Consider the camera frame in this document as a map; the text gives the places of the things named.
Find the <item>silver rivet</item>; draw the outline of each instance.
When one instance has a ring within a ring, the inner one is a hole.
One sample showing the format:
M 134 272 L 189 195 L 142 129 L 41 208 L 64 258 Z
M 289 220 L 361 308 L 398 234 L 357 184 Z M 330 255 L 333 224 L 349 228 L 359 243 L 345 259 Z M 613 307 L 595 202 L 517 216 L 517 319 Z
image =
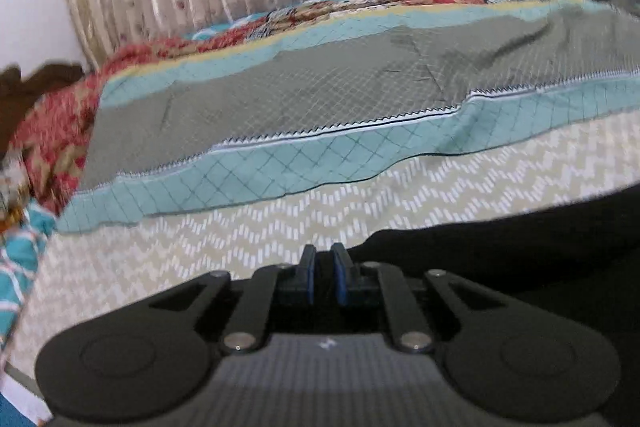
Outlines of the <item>silver rivet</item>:
M 243 351 L 249 349 L 255 344 L 255 337 L 251 333 L 238 331 L 237 333 L 229 333 L 224 340 L 225 346 L 234 351 Z
M 431 344 L 433 344 L 433 339 L 421 331 L 409 331 L 400 337 L 400 344 L 408 349 L 418 351 L 431 346 Z

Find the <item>brown object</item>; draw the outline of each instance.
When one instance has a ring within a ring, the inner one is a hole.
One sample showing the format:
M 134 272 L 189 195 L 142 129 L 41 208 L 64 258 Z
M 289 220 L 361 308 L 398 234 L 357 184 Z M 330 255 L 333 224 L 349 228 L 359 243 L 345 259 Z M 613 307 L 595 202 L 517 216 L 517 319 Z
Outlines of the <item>brown object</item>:
M 25 81 L 21 80 L 17 66 L 0 73 L 0 160 L 33 104 L 43 94 L 70 86 L 83 75 L 80 64 L 45 64 Z

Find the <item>light blue fabric strip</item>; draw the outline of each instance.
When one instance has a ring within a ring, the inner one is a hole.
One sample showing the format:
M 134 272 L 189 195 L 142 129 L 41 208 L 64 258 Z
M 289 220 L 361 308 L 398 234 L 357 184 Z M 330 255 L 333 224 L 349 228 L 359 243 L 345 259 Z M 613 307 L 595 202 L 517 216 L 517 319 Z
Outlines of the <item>light blue fabric strip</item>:
M 206 153 L 155 174 L 118 176 L 76 194 L 62 232 L 145 216 L 278 198 L 327 183 L 363 180 L 421 154 L 498 147 L 576 121 L 640 107 L 640 75 L 588 80 L 498 98 L 474 96 L 446 116 Z
M 53 232 L 56 220 L 53 214 L 31 201 L 26 210 L 27 219 L 19 229 L 5 233 L 4 245 L 0 243 L 0 347 L 4 348 L 18 312 L 9 309 L 21 307 L 31 291 L 38 271 L 38 261 L 44 252 L 47 239 Z
M 174 67 L 152 73 L 122 76 L 107 83 L 100 98 L 100 108 L 124 105 L 131 100 L 144 98 L 151 93 L 162 91 L 178 82 L 206 82 L 229 74 L 259 66 L 271 60 L 282 51 L 301 50 L 319 46 L 327 42 L 343 41 L 382 33 L 396 26 L 409 28 L 439 28 L 443 26 L 467 24 L 482 19 L 511 15 L 523 20 L 535 20 L 548 16 L 552 11 L 569 4 L 571 0 L 553 0 L 535 7 L 517 7 L 510 10 L 491 9 L 483 6 L 465 6 L 455 10 L 432 12 L 414 9 L 404 14 L 391 13 L 388 10 L 370 12 L 361 18 L 335 18 L 329 24 L 312 26 L 303 32 L 285 34 L 273 44 L 268 44 L 237 54 L 195 60 L 185 58 L 176 62 Z M 580 2 L 588 11 L 610 9 L 607 4 L 589 0 Z

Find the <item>yellow fabric edge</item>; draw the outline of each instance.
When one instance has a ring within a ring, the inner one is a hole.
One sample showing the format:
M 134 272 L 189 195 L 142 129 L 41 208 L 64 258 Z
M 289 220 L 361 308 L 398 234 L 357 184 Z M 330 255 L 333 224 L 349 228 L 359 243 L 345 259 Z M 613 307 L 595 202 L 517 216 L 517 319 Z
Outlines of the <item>yellow fabric edge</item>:
M 583 0 L 567 0 L 567 1 L 578 4 Z M 428 6 L 401 5 L 401 6 L 391 6 L 387 8 L 384 11 L 384 13 L 391 12 L 395 14 L 404 14 L 408 12 L 415 12 L 416 10 L 440 13 L 440 12 L 446 12 L 446 11 L 452 11 L 452 10 L 459 10 L 462 8 L 468 8 L 470 6 L 474 6 L 477 8 L 485 8 L 485 9 L 494 10 L 494 11 L 505 11 L 505 10 L 513 9 L 515 7 L 530 8 L 534 6 L 540 6 L 541 4 L 550 4 L 551 2 L 552 1 L 509 1 L 509 2 L 503 2 L 498 4 L 475 4 L 475 5 L 470 5 L 470 4 L 437 4 L 437 5 L 428 5 Z M 345 18 L 364 18 L 369 16 L 380 15 L 380 13 L 381 13 L 380 10 L 362 10 L 356 13 L 345 14 L 339 18 L 336 17 L 336 18 L 331 18 L 324 21 L 318 21 L 316 24 L 313 25 L 313 27 L 333 24 Z M 290 35 L 295 35 L 296 33 L 302 33 L 310 27 L 311 26 L 294 28 L 292 30 L 282 32 L 280 34 L 274 35 L 266 39 L 246 42 L 245 44 L 240 44 L 238 46 L 230 46 L 222 50 L 212 50 L 210 52 L 205 52 L 201 54 L 188 55 L 186 57 L 169 58 L 157 64 L 144 64 L 143 66 L 130 66 L 127 69 L 119 73 L 116 73 L 114 76 L 112 76 L 108 80 L 108 82 L 113 82 L 114 80 L 119 80 L 126 76 L 131 76 L 133 73 L 136 73 L 136 74 L 154 73 L 156 71 L 164 71 L 170 68 L 175 68 L 176 66 L 179 66 L 181 63 L 184 63 L 184 62 L 199 62 L 201 60 L 207 60 L 207 59 L 210 59 L 213 55 L 216 55 L 216 57 L 226 57 L 232 54 L 239 54 L 242 52 L 255 50 L 263 46 L 270 46 L 275 42 L 278 42 L 284 37 L 289 37 Z

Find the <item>gray fabric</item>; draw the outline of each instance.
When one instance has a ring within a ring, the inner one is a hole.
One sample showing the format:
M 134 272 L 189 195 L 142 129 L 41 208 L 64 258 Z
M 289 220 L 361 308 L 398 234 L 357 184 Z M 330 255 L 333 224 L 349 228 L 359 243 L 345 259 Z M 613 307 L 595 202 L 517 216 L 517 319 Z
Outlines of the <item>gray fabric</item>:
M 88 424 L 57 418 L 56 427 Z M 462 398 L 431 357 L 371 335 L 283 335 L 227 357 L 192 399 L 137 427 L 532 427 Z M 555 427 L 608 427 L 599 414 Z
M 306 50 L 98 112 L 81 188 L 225 139 L 313 130 L 461 103 L 499 90 L 640 66 L 640 25 L 580 7 L 435 29 L 405 26 Z

